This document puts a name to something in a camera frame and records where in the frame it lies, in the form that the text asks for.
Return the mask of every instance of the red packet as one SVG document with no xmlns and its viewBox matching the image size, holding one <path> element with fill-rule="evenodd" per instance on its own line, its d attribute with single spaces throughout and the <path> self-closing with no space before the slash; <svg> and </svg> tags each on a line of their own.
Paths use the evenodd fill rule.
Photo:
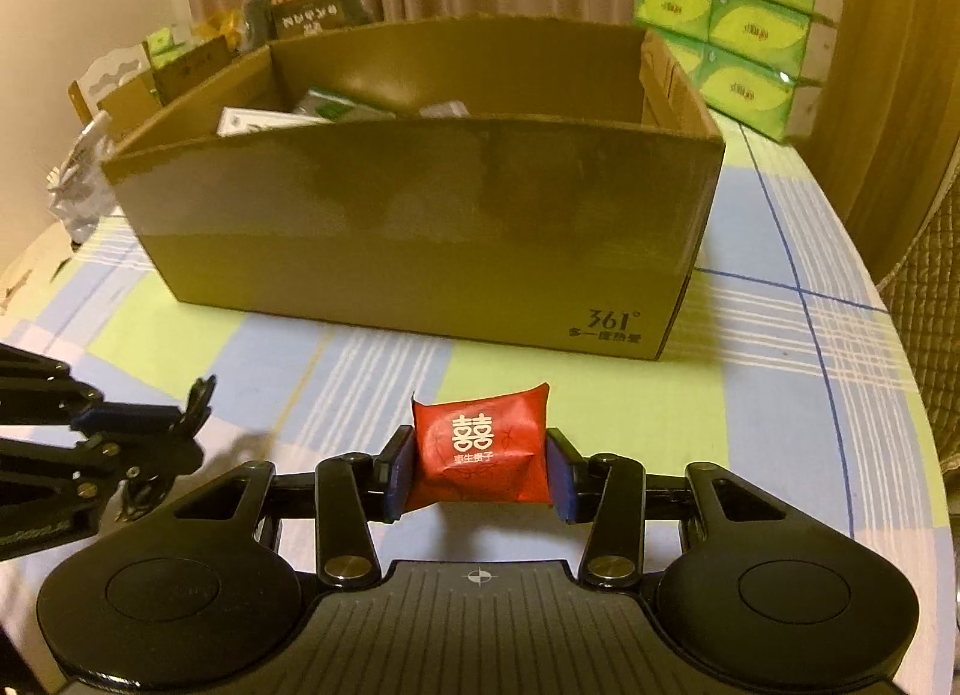
<svg viewBox="0 0 960 695">
<path fill-rule="evenodd" d="M 414 401 L 419 459 L 407 511 L 439 500 L 549 503 L 550 387 L 443 405 Z"/>
</svg>

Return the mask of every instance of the wall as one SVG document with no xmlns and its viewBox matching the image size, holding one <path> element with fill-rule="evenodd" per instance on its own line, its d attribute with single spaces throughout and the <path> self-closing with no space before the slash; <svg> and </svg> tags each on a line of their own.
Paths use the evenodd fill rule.
<svg viewBox="0 0 960 695">
<path fill-rule="evenodd" d="M 923 224 L 958 133 L 957 0 L 844 0 L 813 135 L 797 150 L 874 280 Z"/>
<path fill-rule="evenodd" d="M 0 270 L 51 222 L 46 174 L 80 122 L 66 88 L 90 61 L 176 20 L 172 0 L 0 0 Z"/>
</svg>

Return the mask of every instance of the plaid tablecloth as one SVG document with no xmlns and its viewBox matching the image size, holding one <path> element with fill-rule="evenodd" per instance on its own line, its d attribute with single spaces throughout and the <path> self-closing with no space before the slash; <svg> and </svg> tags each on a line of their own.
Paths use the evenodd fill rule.
<svg viewBox="0 0 960 695">
<path fill-rule="evenodd" d="M 896 678 L 946 695 L 952 677 L 952 541 L 923 404 L 877 291 L 794 150 L 719 117 L 727 155 L 706 238 L 656 363 L 409 335 L 179 304 L 122 219 L 104 221 L 48 287 L 0 318 L 0 340 L 73 365 L 108 399 L 174 403 L 217 374 L 208 461 L 180 491 L 249 458 L 310 470 L 376 452 L 411 395 L 424 402 L 550 384 L 549 425 L 584 454 L 614 451 L 652 473 L 728 465 L 891 559 L 920 596 Z M 47 443 L 65 430 L 0 428 Z M 651 523 L 647 567 L 677 555 Z M 391 559 L 568 558 L 583 531 L 545 507 L 435 506 L 376 526 Z M 282 553 L 312 569 L 312 531 Z M 61 678 L 35 623 L 37 588 L 69 553 L 0 567 L 0 618 L 48 687 Z"/>
</svg>

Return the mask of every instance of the quilted fabric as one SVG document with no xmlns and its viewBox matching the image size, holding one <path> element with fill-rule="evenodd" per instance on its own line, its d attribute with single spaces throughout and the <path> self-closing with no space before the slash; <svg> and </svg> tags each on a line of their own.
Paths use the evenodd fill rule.
<svg viewBox="0 0 960 695">
<path fill-rule="evenodd" d="M 960 165 L 880 296 L 904 342 L 943 473 L 960 468 Z"/>
</svg>

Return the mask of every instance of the blue line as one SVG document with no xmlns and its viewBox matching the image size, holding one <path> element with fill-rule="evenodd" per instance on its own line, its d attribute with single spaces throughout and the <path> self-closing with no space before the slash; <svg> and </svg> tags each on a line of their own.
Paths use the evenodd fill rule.
<svg viewBox="0 0 960 695">
<path fill-rule="evenodd" d="M 771 216 L 774 217 L 774 224 L 776 224 L 776 231 L 779 232 L 782 243 L 784 243 L 784 251 L 786 251 L 787 261 L 790 263 L 790 270 L 793 272 L 793 278 L 797 281 L 797 294 L 800 296 L 800 305 L 803 305 L 803 314 L 806 316 L 806 325 L 810 329 L 810 337 L 813 338 L 813 347 L 817 351 L 817 361 L 820 363 L 820 371 L 824 374 L 824 384 L 827 385 L 827 400 L 830 403 L 830 413 L 833 417 L 833 430 L 836 432 L 837 436 L 837 449 L 840 451 L 840 467 L 843 470 L 843 487 L 844 492 L 847 494 L 847 523 L 850 527 L 850 537 L 853 537 L 853 496 L 850 491 L 850 470 L 847 467 L 847 452 L 844 450 L 843 446 L 843 433 L 840 430 L 840 417 L 837 415 L 837 404 L 833 399 L 833 388 L 830 385 L 829 374 L 827 373 L 827 363 L 824 362 L 824 352 L 821 350 L 820 341 L 817 338 L 817 331 L 813 328 L 813 319 L 810 318 L 810 308 L 806 304 L 806 297 L 803 296 L 803 289 L 800 288 L 800 274 L 797 270 L 797 264 L 793 261 L 793 254 L 790 252 L 790 245 L 786 241 L 786 233 L 784 232 L 784 227 L 781 225 L 779 216 L 776 215 L 776 208 L 774 208 L 774 200 L 770 197 L 770 192 L 767 190 L 767 184 L 763 180 L 763 176 L 760 173 L 760 165 L 757 165 L 757 157 L 754 157 L 754 150 L 750 147 L 750 140 L 747 139 L 747 133 L 743 131 L 743 127 L 740 127 L 740 134 L 743 136 L 743 142 L 747 144 L 747 151 L 750 152 L 750 159 L 754 162 L 754 170 L 757 173 L 757 179 L 760 181 L 760 188 L 763 190 L 763 195 L 767 200 L 767 205 L 770 208 Z"/>
<path fill-rule="evenodd" d="M 712 268 L 694 268 L 699 273 L 709 273 L 709 275 L 722 275 L 723 278 L 738 278 L 741 281 L 750 281 L 750 283 L 762 283 L 766 286 L 774 286 L 778 289 L 786 289 L 788 292 L 800 292 L 802 294 L 809 294 L 810 297 L 822 297 L 822 299 L 830 299 L 832 302 L 842 302 L 844 305 L 849 305 L 851 308 L 861 308 L 865 311 L 875 311 L 877 313 L 889 313 L 886 308 L 877 308 L 875 305 L 867 305 L 863 302 L 856 302 L 852 299 L 843 299 L 843 297 L 834 297 L 833 294 L 824 294 L 823 292 L 814 292 L 811 289 L 797 288 L 796 286 L 790 286 L 788 283 L 779 283 L 779 281 L 768 281 L 766 278 L 754 278 L 752 275 L 741 275 L 741 273 L 728 273 L 726 270 L 713 270 Z"/>
</svg>

